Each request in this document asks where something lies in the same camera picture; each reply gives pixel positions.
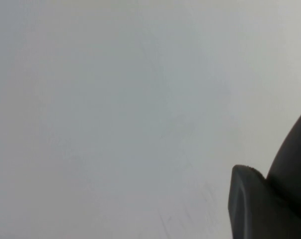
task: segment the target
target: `gray background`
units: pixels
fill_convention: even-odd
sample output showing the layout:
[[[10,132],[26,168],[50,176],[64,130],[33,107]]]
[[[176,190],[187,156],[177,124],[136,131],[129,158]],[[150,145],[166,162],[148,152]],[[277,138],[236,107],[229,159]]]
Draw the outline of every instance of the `gray background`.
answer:
[[[0,0],[0,239],[229,239],[300,114],[301,1]]]

